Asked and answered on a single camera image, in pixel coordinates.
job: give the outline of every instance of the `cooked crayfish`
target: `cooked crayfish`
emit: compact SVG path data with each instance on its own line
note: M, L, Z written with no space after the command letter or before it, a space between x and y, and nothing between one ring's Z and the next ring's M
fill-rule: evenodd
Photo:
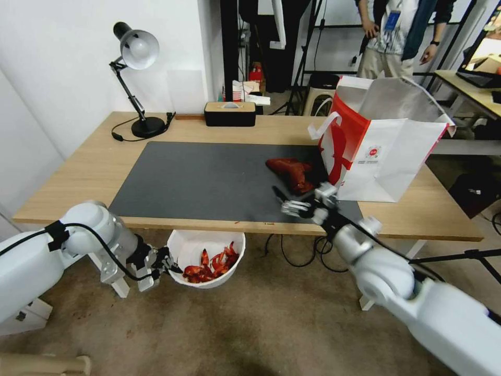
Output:
M207 250L204 249L200 258L201 266L187 266L184 269L183 277L191 283L208 282L230 270L237 260L238 253L233 249L233 242L210 260Z

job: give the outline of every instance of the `lamp arm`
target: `lamp arm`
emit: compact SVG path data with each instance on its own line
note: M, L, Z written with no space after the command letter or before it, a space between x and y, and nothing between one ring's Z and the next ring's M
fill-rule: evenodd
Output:
M116 78L118 79L118 81L120 82L120 84L124 88L125 92L127 93L127 97L129 98L129 101L132 103L132 106L134 107L134 109L138 113L139 118L141 119L142 122L145 122L146 121L145 109L143 108L143 106L141 105L139 100L135 96L132 95L129 88L125 84L122 76L120 75L120 71L127 67L127 65L119 63L120 60L122 60L122 57L119 57L118 59L116 59L115 61L112 61L110 63L111 70L115 73Z

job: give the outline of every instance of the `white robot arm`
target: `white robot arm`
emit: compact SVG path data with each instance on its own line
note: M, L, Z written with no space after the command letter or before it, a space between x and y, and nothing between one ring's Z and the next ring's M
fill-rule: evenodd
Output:
M100 259L101 282L106 284L127 275L145 291L159 283L161 272L182 273L167 247L144 243L104 204L79 204L42 231L20 233L0 243L0 322L54 286L67 265L65 258L89 253Z
M501 375L499 316L456 287L433 281L375 236L374 218L353 223L337 209L328 183L309 202L283 201L282 211L322 226L356 279L360 291L402 321L425 348L458 375Z
M321 225L349 265L360 291L401 320L412 335L459 375L501 375L499 316L461 290L436 282L375 236L380 223L358 224L339 214L336 189L323 184L311 202L288 201L275 188L282 211ZM25 232L0 243L0 322L50 289L61 278L64 257L95 253L101 281L124 275L140 291L158 284L160 274L182 271L169 249L154 249L99 203L71 208L60 221L39 232ZM126 264L132 264L135 275Z

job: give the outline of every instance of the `black box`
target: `black box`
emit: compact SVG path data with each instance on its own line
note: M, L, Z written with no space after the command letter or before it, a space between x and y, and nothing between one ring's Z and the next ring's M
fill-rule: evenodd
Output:
M256 105L253 102L208 102L204 109L207 126L254 126Z

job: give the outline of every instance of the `black jacket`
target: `black jacket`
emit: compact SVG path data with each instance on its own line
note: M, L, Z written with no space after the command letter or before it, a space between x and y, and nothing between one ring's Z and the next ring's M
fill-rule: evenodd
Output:
M360 0L355 0L358 7ZM452 8L455 0L420 0L417 6L414 20L412 21L411 29L407 35L407 40L403 48L402 60L413 58L417 55L419 47L423 42L424 32L428 26L428 20L432 16L433 11L436 11L435 23L446 24L450 20ZM374 0L374 22L381 28L381 19L386 10L388 0ZM364 37L360 53L365 51L369 39Z

